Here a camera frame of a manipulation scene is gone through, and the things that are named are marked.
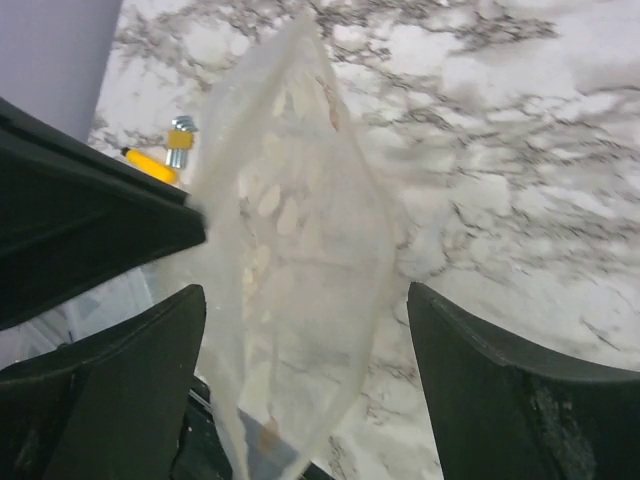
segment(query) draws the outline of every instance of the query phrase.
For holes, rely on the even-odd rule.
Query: marble countertop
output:
[[[162,144],[302,9],[398,226],[397,301],[317,463],[341,480],[442,478],[412,280],[545,346],[640,370],[640,3],[125,0],[90,143]]]

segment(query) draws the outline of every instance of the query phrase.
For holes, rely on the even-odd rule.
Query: yellow object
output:
[[[193,133],[183,132],[181,130],[169,130],[169,138],[167,139],[167,148],[173,150],[175,148],[184,148],[190,150],[193,147]]]
[[[136,167],[142,170],[147,175],[151,175],[153,178],[160,180],[164,183],[176,183],[178,180],[178,174],[171,168],[156,162],[153,158],[147,157],[145,154],[132,150],[130,148],[123,148],[122,155],[133,163]]]

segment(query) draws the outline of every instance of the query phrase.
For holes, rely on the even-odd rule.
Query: black plastic part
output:
[[[231,465],[218,438],[211,412],[204,406],[204,403],[209,401],[209,388],[194,378],[191,391],[201,400],[197,401],[193,396],[189,398],[183,429],[184,436],[181,439],[180,452],[172,470],[171,480],[232,480]],[[243,422],[249,428],[260,428],[257,422],[247,416],[243,417]],[[316,465],[311,464],[300,480],[334,479]]]
[[[0,99],[0,330],[205,241],[184,192]]]
[[[421,284],[407,307],[445,480],[640,478],[640,373],[529,342]]]
[[[189,286],[1,371],[0,478],[168,479],[204,321],[202,288]]]

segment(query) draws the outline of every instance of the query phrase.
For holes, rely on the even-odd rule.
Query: plastic bag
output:
[[[395,250],[385,201],[306,18],[250,51],[199,125],[185,183],[208,241],[159,279],[204,287],[198,370],[234,478],[298,478],[367,371]]]

